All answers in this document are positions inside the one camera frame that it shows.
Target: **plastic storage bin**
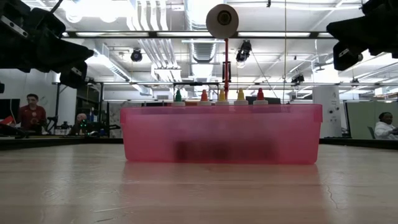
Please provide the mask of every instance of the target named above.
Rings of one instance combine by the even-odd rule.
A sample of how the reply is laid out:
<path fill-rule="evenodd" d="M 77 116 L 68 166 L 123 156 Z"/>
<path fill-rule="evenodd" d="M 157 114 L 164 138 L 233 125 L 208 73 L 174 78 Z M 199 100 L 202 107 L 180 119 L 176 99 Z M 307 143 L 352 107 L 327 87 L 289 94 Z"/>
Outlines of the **plastic storage bin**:
<path fill-rule="evenodd" d="M 321 105 L 123 108 L 129 161 L 314 164 Z"/>

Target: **chair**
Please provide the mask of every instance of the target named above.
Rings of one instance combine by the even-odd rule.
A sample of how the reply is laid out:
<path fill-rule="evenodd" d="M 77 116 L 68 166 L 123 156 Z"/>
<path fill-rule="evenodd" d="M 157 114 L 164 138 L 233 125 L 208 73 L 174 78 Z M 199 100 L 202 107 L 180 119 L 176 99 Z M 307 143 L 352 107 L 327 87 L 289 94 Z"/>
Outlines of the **chair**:
<path fill-rule="evenodd" d="M 375 137 L 375 135 L 374 135 L 373 128 L 372 128 L 372 127 L 368 127 L 368 129 L 369 129 L 369 132 L 371 133 L 372 138 L 373 138 L 373 139 L 376 139 L 376 137 Z"/>

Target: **yellow bottle cap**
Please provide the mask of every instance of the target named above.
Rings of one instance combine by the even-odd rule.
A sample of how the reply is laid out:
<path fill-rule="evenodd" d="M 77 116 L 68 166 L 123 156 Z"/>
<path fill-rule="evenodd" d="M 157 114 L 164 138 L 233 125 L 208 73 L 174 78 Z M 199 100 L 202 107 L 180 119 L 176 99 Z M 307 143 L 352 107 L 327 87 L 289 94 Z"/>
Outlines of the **yellow bottle cap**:
<path fill-rule="evenodd" d="M 242 88 L 239 88 L 238 100 L 245 100 L 245 99 L 244 99 L 244 94 L 243 94 L 243 89 L 242 89 Z"/>
<path fill-rule="evenodd" d="M 220 95 L 218 96 L 218 101 L 226 101 L 224 90 L 220 90 Z"/>

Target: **table surface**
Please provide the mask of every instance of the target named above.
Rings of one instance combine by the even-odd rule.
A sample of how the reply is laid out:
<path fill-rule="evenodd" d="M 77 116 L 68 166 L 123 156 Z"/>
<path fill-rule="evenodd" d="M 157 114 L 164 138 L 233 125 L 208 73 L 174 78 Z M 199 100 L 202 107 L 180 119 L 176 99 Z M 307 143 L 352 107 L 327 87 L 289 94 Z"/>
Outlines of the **table surface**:
<path fill-rule="evenodd" d="M 0 223 L 397 223 L 398 151 L 314 166 L 130 163 L 123 145 L 0 151 Z"/>

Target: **woman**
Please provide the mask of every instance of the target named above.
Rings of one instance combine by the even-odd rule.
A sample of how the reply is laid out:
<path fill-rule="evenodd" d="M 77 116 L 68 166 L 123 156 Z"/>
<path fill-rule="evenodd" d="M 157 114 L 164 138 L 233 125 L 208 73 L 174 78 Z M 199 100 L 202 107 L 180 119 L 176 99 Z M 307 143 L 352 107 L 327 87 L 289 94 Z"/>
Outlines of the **woman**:
<path fill-rule="evenodd" d="M 379 115 L 379 122 L 374 128 L 374 135 L 376 139 L 382 140 L 398 140 L 398 129 L 392 125 L 392 114 L 390 112 L 383 112 Z"/>

